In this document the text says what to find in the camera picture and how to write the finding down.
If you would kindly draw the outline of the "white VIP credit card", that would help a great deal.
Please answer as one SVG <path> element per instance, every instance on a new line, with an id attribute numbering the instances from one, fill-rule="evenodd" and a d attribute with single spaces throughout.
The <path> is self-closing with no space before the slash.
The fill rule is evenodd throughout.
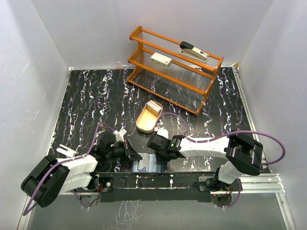
<path id="1" fill-rule="evenodd" d="M 137 163 L 137 170 L 144 172 L 151 172 L 154 168 L 153 155 L 148 153 L 141 153 L 142 160 Z"/>

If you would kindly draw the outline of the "blue card holder wallet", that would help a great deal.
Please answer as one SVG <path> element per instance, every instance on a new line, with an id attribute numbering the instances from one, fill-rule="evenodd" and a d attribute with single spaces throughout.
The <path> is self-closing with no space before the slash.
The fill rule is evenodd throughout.
<path id="1" fill-rule="evenodd" d="M 165 165 L 157 163 L 154 153 L 140 153 L 142 159 L 132 163 L 133 173 L 163 173 Z"/>

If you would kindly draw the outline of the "stack of credit cards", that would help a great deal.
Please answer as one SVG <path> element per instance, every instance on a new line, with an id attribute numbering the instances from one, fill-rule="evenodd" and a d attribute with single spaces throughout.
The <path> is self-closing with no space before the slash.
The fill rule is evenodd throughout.
<path id="1" fill-rule="evenodd" d="M 149 101 L 146 104 L 146 109 L 156 117 L 158 117 L 162 111 L 162 107 L 154 101 Z"/>

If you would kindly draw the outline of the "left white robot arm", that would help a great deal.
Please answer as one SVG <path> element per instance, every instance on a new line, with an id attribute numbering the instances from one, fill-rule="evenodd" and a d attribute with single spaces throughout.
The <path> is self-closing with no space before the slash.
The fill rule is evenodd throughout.
<path id="1" fill-rule="evenodd" d="M 99 179 L 92 174 L 98 167 L 110 166 L 113 160 L 123 163 L 140 161 L 142 156 L 119 133 L 103 133 L 89 154 L 65 158 L 45 156 L 21 183 L 21 190 L 40 207 L 47 207 L 58 195 L 77 188 L 94 191 Z"/>

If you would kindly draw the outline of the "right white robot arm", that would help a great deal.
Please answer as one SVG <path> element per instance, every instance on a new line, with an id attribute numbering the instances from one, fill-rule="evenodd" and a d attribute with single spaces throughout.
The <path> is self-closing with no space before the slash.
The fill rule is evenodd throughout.
<path id="1" fill-rule="evenodd" d="M 213 178 L 197 182 L 205 191 L 225 191 L 237 178 L 258 176 L 261 170 L 263 145 L 244 133 L 215 140 L 190 139 L 183 135 L 168 139 L 156 133 L 149 138 L 147 147 L 155 151 L 158 163 L 195 156 L 226 159 L 227 162 L 217 168 Z"/>

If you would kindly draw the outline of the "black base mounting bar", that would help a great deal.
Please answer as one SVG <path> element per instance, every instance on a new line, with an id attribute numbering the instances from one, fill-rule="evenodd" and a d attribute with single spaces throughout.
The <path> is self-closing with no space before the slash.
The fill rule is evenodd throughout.
<path id="1" fill-rule="evenodd" d="M 234 202 L 238 182 L 226 189 L 209 190 L 206 180 L 214 178 L 212 172 L 101 173 L 99 197 L 100 202 L 193 200 L 219 207 Z"/>

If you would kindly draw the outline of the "orange wooden three-tier rack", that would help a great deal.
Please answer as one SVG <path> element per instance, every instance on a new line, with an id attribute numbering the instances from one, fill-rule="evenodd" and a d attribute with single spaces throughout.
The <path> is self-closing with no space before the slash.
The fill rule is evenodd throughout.
<path id="1" fill-rule="evenodd" d="M 138 26 L 130 34 L 137 48 L 128 62 L 135 66 L 127 81 L 198 115 L 219 73 L 224 57 L 211 54 L 207 62 L 180 54 L 180 41 Z M 155 52 L 171 58 L 165 68 L 151 61 Z"/>

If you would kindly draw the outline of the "white staples box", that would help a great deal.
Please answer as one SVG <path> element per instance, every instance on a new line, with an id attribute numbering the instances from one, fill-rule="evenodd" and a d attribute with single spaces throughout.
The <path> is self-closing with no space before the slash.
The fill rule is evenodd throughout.
<path id="1" fill-rule="evenodd" d="M 154 54 L 151 55 L 151 61 L 153 61 L 156 64 L 159 64 L 160 66 L 168 68 L 172 64 L 173 60 L 167 56 L 155 52 Z"/>

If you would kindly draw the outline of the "black and beige stapler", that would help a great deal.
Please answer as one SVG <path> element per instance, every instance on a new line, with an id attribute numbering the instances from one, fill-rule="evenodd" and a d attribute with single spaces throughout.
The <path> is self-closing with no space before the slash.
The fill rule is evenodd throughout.
<path id="1" fill-rule="evenodd" d="M 179 45 L 180 49 L 179 49 L 179 53 L 187 56 L 189 58 L 198 60 L 200 62 L 207 62 L 209 59 L 209 55 L 207 53 L 205 53 L 204 51 L 196 48 L 194 45 L 182 41 Z"/>

